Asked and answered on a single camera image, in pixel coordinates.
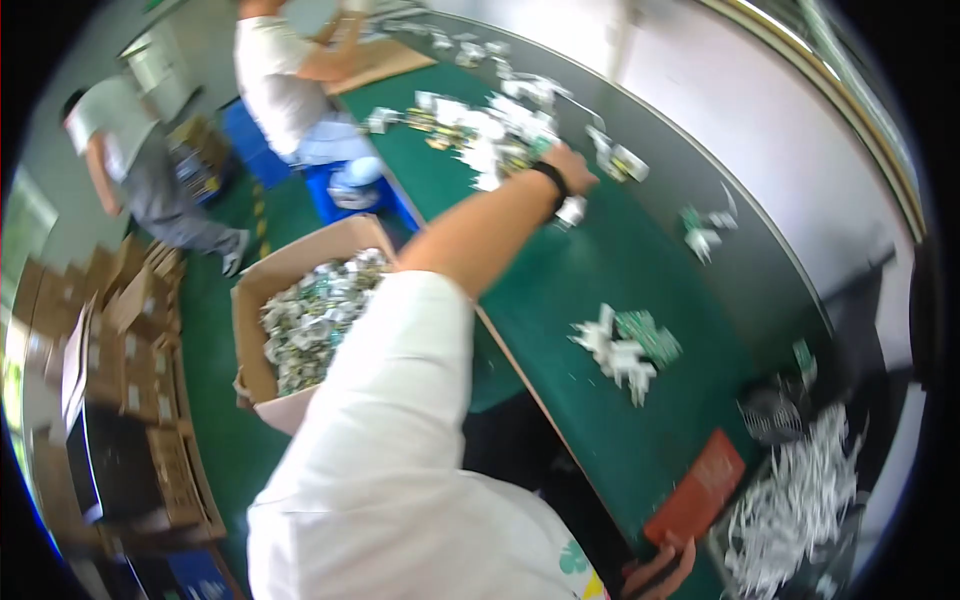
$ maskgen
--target white t-shirt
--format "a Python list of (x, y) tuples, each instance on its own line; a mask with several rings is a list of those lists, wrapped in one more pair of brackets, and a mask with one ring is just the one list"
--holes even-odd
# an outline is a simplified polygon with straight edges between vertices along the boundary
[(117, 76), (99, 82), (80, 98), (66, 118), (66, 130), (77, 156), (86, 152), (94, 133), (103, 132), (107, 173), (120, 182), (156, 123), (130, 84)]
[(279, 155), (291, 155), (306, 131), (329, 110), (320, 82), (296, 76), (317, 47), (279, 16), (237, 21), (233, 63), (240, 96)]
[(386, 277), (248, 511), (255, 598), (609, 598), (545, 502), (460, 469), (472, 327), (446, 277)]

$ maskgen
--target wristband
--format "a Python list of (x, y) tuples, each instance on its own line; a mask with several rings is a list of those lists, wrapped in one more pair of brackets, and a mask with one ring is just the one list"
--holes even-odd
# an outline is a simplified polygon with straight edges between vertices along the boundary
[(564, 176), (560, 174), (560, 171), (557, 170), (557, 167), (553, 166), (548, 162), (543, 162), (538, 160), (530, 166), (532, 171), (540, 171), (551, 181), (554, 185), (557, 186), (557, 200), (553, 203), (553, 212), (560, 210), (560, 207), (564, 205), (566, 197), (570, 195), (570, 188), (566, 186), (566, 181), (564, 181)]

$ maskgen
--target white sneaker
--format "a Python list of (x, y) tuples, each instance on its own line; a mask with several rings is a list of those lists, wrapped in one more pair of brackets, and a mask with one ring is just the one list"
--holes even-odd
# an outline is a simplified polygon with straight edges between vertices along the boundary
[(224, 255), (224, 277), (233, 277), (240, 271), (244, 254), (247, 253), (247, 246), (249, 245), (250, 232), (246, 229), (240, 229), (240, 239), (237, 241), (236, 249)]

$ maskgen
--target worker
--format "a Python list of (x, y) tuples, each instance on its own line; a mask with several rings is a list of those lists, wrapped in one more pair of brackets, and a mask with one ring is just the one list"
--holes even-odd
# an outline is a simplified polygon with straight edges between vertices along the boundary
[[(286, 0), (239, 0), (233, 49), (244, 105), (274, 152), (292, 165), (356, 161), (365, 179), (379, 175), (379, 159), (349, 116), (326, 97), (323, 82), (348, 77), (357, 67), (357, 38), (369, 1), (340, 5), (312, 37), (299, 36), (279, 15)], [(328, 47), (340, 32), (336, 49)], [(346, 168), (345, 172), (355, 169)]]
[[(596, 182), (559, 144), (406, 245), (249, 508), (255, 598), (610, 597), (543, 500), (460, 469), (473, 301), (564, 196)], [(626, 579), (624, 597), (663, 571), (639, 597), (665, 598), (694, 556), (693, 540), (671, 538)]]
[[(177, 177), (167, 140), (152, 107), (122, 77), (75, 91), (63, 105), (62, 123), (77, 156), (86, 157), (104, 211), (125, 204), (138, 225), (174, 248), (216, 252), (223, 274), (236, 275), (250, 244), (246, 229), (209, 220)], [(125, 192), (118, 195), (114, 183)]]

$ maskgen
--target red folder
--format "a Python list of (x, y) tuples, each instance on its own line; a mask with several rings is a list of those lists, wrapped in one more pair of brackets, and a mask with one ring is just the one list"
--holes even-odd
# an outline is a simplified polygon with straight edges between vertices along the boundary
[(680, 485), (643, 526), (643, 535), (657, 547), (668, 531), (681, 540), (698, 540), (736, 489), (744, 468), (733, 444), (715, 429)]

